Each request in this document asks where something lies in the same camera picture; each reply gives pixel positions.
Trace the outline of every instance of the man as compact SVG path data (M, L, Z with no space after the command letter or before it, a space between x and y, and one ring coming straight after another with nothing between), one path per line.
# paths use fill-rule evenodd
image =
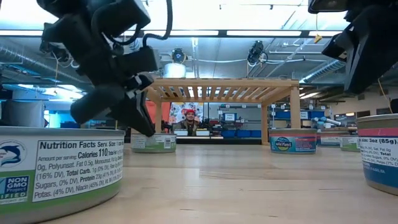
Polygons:
M186 129L188 136L196 136L197 129L199 128L200 122L196 119L194 110L185 111L185 120L178 122L174 125L174 129Z

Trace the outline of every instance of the blue label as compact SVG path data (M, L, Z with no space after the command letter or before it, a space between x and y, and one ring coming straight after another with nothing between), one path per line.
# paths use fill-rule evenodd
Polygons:
M398 188L398 167L363 162L363 172L368 180Z
M0 177L0 200L26 197L29 188L29 176Z
M271 137L271 151L290 152L290 153L308 153L315 152L317 142L314 137Z

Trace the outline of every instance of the wooden post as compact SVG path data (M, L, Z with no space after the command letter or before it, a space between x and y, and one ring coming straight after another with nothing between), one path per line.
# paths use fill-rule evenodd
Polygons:
M162 102L156 103L155 131L156 133L162 132Z
M290 91L290 122L292 128L301 128L300 91L296 86Z
M268 142L268 106L261 105L261 144L269 146Z

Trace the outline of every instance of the wooden pergola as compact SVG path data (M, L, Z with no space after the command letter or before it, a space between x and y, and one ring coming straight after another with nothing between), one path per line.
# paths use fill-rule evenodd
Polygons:
M148 99L157 105L156 124L162 121L162 102L261 104L261 139L265 145L269 145L267 106L287 96L290 96L291 126L301 128L298 80L156 78L147 88ZM156 132L161 132L160 125L156 125Z

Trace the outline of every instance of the red hat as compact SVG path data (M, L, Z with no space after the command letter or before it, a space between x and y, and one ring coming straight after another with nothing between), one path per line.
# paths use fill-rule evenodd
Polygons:
M193 113L195 114L195 111L193 109L187 109L185 110L185 115L187 115L188 113Z

